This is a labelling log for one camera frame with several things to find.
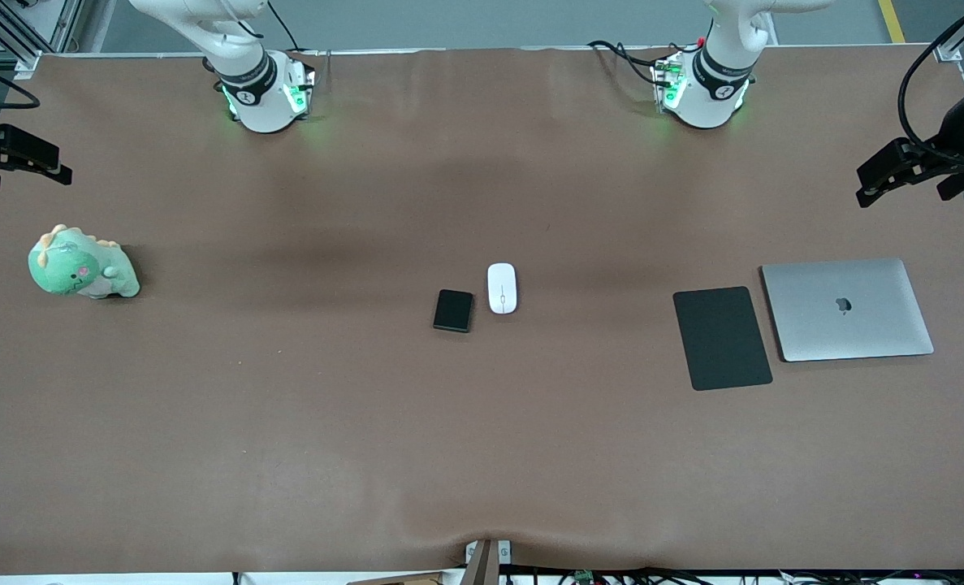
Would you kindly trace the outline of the white computer mouse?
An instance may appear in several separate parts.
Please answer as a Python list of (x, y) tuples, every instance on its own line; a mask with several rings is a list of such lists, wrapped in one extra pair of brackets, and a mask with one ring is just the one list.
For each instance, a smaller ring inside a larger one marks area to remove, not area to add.
[(488, 266), (486, 297), (493, 314), (512, 314), (517, 310), (517, 271), (511, 263), (497, 262)]

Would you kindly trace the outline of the black phone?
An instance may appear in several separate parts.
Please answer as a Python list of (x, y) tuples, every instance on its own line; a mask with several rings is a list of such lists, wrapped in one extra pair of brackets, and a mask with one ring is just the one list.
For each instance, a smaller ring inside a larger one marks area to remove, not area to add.
[(441, 289), (434, 304), (432, 327), (440, 331), (468, 333), (475, 296), (464, 290)]

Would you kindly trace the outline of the black mouse pad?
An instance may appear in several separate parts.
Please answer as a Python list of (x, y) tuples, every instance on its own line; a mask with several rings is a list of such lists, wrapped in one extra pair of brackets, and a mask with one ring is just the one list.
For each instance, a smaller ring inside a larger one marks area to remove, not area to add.
[(748, 288), (681, 290), (674, 310), (692, 388), (752, 388), (772, 382)]

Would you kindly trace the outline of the green dinosaur plush toy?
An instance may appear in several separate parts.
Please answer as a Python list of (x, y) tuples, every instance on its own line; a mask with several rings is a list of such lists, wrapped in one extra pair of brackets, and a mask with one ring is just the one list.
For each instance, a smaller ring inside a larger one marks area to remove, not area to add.
[(102, 300), (135, 297), (141, 289), (132, 260), (121, 245), (65, 223), (43, 234), (32, 246), (28, 270), (39, 288), (51, 295)]

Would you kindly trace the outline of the silver laptop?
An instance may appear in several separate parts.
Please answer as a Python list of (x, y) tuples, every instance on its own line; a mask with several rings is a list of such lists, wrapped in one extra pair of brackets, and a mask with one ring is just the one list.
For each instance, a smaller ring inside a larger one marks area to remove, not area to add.
[(764, 264), (784, 362), (930, 355), (933, 341), (897, 257)]

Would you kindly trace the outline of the brown table cover mat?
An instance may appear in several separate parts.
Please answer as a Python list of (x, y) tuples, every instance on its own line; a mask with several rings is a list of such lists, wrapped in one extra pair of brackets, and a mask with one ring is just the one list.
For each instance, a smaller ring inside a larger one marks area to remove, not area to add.
[[(316, 60), (312, 118), (227, 119), (199, 59), (48, 57), (6, 121), (0, 574), (964, 569), (964, 205), (867, 210), (916, 45), (772, 48), (694, 131), (605, 54)], [(135, 297), (44, 292), (59, 223)], [(897, 257), (930, 355), (784, 362), (760, 267)], [(486, 269), (517, 271), (497, 315)], [(692, 388), (673, 295), (748, 288), (772, 382)], [(468, 333), (432, 327), (441, 289)]]

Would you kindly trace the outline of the metal table edge bracket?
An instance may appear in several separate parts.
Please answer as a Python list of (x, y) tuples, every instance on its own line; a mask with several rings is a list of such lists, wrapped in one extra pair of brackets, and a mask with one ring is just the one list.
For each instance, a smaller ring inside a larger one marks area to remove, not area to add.
[(512, 585), (501, 566), (512, 563), (512, 542), (507, 539), (478, 539), (465, 548), (465, 567), (459, 585)]

